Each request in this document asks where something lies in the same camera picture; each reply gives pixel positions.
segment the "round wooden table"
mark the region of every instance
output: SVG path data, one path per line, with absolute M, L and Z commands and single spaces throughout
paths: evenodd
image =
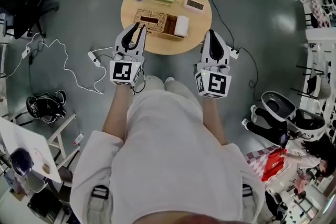
M 123 28 L 133 24 L 138 8 L 147 8 L 157 12 L 167 13 L 173 16 L 184 15 L 189 18 L 188 36 L 185 38 L 165 38 L 161 35 L 148 33 L 146 37 L 145 50 L 154 54 L 174 55 L 181 54 L 195 48 L 204 39 L 205 33 L 211 27 L 212 12 L 208 0 L 194 0 L 204 4 L 204 12 L 196 13 L 186 9 L 185 0 L 175 0 L 172 6 L 155 3 L 153 0 L 123 0 L 121 5 L 121 24 Z M 138 32 L 133 36 L 136 42 Z

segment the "paper towel roll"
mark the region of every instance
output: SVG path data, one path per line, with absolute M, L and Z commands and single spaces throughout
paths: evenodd
M 188 36 L 189 18 L 186 16 L 178 16 L 175 26 L 174 36 Z

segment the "black helmet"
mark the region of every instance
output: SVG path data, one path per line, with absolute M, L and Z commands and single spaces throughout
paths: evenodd
M 34 165 L 33 160 L 24 148 L 17 148 L 13 153 L 11 153 L 10 158 L 13 169 L 17 174 L 25 176 L 32 170 Z

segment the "plug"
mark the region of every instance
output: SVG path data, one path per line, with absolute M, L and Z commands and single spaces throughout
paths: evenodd
M 30 54 L 30 47 L 27 47 L 23 52 L 22 52 L 22 59 L 25 59 L 28 54 Z
M 93 54 L 92 51 L 89 51 L 89 52 L 88 52 L 88 56 L 90 57 L 90 59 L 92 60 L 92 62 L 96 65 L 96 67 L 100 67 L 100 66 L 101 66 L 100 61 L 99 61 L 98 58 Z

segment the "red bag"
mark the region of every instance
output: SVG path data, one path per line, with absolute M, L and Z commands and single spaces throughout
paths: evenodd
M 263 176 L 261 178 L 262 182 L 267 181 L 271 176 L 276 175 L 284 167 L 285 158 L 280 157 L 282 152 L 286 152 L 282 148 L 278 148 L 268 155 L 267 163 L 264 169 Z

